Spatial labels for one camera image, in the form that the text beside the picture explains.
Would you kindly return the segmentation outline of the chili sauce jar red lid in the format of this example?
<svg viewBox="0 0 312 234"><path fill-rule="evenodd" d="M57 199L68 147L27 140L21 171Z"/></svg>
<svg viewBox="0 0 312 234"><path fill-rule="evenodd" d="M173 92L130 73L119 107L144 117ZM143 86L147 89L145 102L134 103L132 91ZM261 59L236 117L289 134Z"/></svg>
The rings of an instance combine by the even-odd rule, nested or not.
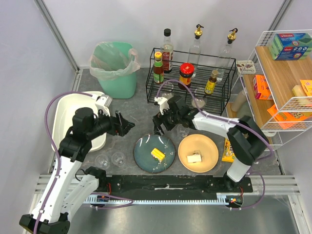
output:
<svg viewBox="0 0 312 234"><path fill-rule="evenodd" d="M181 83L178 84L179 88L181 90L185 90L186 88L184 86L187 86L188 88L191 86L191 79L194 74L194 66L191 63L183 63L180 66L179 71L179 81Z"/></svg>

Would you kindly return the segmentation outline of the sauce bottle yellow cap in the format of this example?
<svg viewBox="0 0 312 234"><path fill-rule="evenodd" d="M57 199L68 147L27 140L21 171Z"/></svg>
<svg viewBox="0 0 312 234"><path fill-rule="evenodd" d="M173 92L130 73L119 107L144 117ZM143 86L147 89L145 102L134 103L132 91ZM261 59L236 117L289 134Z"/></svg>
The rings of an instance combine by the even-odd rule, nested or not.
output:
<svg viewBox="0 0 312 234"><path fill-rule="evenodd" d="M162 61L162 53L157 51L154 54L154 82L157 84L161 84L164 81L164 68Z"/></svg>

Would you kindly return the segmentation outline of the beige round plate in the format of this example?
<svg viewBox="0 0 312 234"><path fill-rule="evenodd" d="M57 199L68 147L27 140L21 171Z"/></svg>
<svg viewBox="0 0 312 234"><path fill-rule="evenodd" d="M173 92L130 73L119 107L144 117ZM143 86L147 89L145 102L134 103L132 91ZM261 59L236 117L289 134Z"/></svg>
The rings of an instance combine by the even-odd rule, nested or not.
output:
<svg viewBox="0 0 312 234"><path fill-rule="evenodd" d="M192 134L179 144L178 157L185 168L195 173L213 169L219 158L217 145L207 136Z"/></svg>

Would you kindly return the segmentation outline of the blue ceramic plate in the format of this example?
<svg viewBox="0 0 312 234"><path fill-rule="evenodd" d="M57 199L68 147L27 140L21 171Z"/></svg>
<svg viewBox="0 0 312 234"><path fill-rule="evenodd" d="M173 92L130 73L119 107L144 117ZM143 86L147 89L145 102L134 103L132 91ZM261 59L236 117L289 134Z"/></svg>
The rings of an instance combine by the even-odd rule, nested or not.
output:
<svg viewBox="0 0 312 234"><path fill-rule="evenodd" d="M162 162L159 162L151 155L154 148L165 154L165 159ZM165 136L146 134L134 146L135 163L140 169L148 173L157 174L166 171L173 164L175 157L175 146Z"/></svg>

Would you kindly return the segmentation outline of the glass jar with white powder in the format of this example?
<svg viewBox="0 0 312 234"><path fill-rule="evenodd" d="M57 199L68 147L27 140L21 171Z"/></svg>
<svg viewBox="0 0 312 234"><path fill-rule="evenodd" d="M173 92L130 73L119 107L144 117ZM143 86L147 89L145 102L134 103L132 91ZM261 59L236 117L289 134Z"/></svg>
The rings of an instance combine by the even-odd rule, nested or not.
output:
<svg viewBox="0 0 312 234"><path fill-rule="evenodd" d="M159 96L166 98L166 99L171 99L174 96L173 89L174 89L174 85L171 82L167 82L166 84L162 86Z"/></svg>

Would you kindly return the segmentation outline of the dark vinegar bottle black cap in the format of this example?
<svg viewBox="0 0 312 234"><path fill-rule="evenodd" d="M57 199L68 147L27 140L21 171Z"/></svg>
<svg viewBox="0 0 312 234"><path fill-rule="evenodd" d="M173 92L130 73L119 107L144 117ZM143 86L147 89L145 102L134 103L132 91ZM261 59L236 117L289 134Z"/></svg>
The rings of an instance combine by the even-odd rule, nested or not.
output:
<svg viewBox="0 0 312 234"><path fill-rule="evenodd" d="M164 73L170 73L173 67L173 52L174 46L171 42L171 29L166 28L164 29L164 40L160 47L162 52L162 61L163 61L163 68Z"/></svg>

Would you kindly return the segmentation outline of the small yellow label bottle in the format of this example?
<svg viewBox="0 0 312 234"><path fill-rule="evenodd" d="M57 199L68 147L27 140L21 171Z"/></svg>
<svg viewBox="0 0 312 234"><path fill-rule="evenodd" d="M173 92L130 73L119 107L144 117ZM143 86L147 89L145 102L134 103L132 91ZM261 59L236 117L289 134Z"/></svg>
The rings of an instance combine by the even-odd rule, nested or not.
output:
<svg viewBox="0 0 312 234"><path fill-rule="evenodd" d="M213 93L215 84L217 81L217 76L218 76L218 71L213 70L205 86L205 90L204 90L205 94L211 95Z"/></svg>

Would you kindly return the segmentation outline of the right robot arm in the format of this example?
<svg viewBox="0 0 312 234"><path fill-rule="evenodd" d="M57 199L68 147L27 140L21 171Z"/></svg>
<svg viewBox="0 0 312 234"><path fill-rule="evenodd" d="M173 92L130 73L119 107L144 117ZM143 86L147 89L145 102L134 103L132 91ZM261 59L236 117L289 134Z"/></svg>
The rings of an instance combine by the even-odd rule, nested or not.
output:
<svg viewBox="0 0 312 234"><path fill-rule="evenodd" d="M236 159L225 173L231 183L239 183L253 163L269 146L269 140L249 116L228 118L209 114L198 108L191 108L180 96L170 99L156 97L159 112L153 116L154 133L163 135L162 126L167 131L176 125L206 131L229 140Z"/></svg>

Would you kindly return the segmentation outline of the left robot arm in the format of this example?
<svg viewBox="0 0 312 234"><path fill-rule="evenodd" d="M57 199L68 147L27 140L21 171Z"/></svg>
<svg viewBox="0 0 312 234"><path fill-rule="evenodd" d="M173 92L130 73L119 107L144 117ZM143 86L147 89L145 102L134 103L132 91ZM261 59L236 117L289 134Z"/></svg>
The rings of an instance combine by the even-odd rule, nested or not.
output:
<svg viewBox="0 0 312 234"><path fill-rule="evenodd" d="M125 136L135 124L99 110L79 108L72 118L73 125L57 150L57 168L53 171L45 191L31 214L24 214L19 224L32 234L66 234L70 222L80 206L100 186L106 186L106 172L89 167L79 184L69 193L74 175L92 148L92 140L103 135Z"/></svg>

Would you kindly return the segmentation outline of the glass oil bottle gold spout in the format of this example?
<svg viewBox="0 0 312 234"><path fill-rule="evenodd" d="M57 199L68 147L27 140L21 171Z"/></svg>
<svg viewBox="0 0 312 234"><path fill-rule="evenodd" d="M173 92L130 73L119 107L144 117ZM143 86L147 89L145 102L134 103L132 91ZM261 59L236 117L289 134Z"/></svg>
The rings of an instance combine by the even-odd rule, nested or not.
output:
<svg viewBox="0 0 312 234"><path fill-rule="evenodd" d="M203 34L202 28L204 28L201 24L196 25L196 30L194 32L194 41L192 42L189 48L188 60L187 62L192 64L194 67L193 77L196 75L197 66L199 63L199 58L201 54L201 44L200 38Z"/></svg>

